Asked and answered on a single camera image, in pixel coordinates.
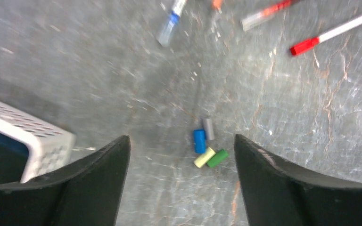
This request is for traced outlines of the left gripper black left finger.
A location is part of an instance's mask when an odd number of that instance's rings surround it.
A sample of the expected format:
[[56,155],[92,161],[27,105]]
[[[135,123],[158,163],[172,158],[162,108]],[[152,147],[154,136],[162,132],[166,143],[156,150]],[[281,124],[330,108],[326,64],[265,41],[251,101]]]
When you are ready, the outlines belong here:
[[123,135],[26,183],[0,184],[0,226],[113,226],[131,154]]

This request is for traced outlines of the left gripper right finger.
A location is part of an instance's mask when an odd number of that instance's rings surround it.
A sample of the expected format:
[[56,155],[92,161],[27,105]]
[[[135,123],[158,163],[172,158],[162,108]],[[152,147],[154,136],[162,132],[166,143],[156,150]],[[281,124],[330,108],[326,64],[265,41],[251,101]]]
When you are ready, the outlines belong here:
[[304,168],[241,134],[234,151],[251,226],[362,226],[362,183]]

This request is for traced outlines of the green pen cap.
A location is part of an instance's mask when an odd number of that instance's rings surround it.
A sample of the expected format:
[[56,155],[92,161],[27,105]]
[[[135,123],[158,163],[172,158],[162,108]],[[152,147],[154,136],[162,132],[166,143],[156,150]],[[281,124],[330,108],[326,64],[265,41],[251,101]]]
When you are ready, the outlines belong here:
[[217,165],[219,165],[222,161],[224,161],[225,159],[227,159],[229,156],[229,153],[227,150],[222,149],[220,151],[218,151],[208,162],[207,165],[210,168],[216,167]]

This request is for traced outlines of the yellow pen cap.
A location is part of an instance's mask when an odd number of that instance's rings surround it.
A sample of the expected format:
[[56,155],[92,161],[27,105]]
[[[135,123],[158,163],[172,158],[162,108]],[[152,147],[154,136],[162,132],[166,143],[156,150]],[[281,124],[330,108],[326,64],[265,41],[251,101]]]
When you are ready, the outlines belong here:
[[201,168],[202,166],[204,166],[214,155],[216,154],[216,152],[208,147],[206,149],[206,151],[201,154],[200,156],[198,156],[195,160],[194,160],[194,164],[196,167]]

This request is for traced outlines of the grey pen cap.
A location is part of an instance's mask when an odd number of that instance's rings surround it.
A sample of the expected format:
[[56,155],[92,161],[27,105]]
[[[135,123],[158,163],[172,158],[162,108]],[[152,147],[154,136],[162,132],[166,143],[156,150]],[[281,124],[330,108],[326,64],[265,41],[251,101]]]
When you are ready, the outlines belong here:
[[213,121],[211,118],[203,118],[202,119],[203,128],[205,131],[205,136],[208,141],[214,140],[214,127],[213,127]]

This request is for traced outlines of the red cap white pen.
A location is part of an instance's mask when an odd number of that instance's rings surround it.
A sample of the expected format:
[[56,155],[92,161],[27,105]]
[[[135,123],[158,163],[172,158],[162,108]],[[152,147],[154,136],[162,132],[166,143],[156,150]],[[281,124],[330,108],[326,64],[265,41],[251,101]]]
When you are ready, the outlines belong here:
[[318,36],[311,37],[309,39],[306,39],[294,46],[292,46],[289,51],[292,56],[297,56],[302,53],[305,53],[311,49],[313,49],[316,45],[325,42],[329,39],[332,39],[342,33],[345,33],[355,27],[358,27],[362,25],[362,15],[357,16],[325,33],[322,33]]

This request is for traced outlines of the dark red slim pen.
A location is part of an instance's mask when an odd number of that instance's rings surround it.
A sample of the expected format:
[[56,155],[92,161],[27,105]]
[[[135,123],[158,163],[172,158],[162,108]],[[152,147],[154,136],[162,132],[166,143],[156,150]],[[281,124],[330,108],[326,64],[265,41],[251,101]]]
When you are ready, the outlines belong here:
[[300,2],[299,0],[282,0],[271,6],[268,6],[264,9],[261,9],[255,13],[245,16],[240,20],[243,31],[247,31],[251,28],[258,26],[259,24],[273,18],[273,16],[296,3]]

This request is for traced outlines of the brown cap pen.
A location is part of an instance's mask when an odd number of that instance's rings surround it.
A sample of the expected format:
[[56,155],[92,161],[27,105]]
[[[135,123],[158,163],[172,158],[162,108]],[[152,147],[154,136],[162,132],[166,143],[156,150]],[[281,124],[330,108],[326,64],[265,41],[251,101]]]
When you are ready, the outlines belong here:
[[212,0],[212,9],[214,12],[221,12],[223,0]]

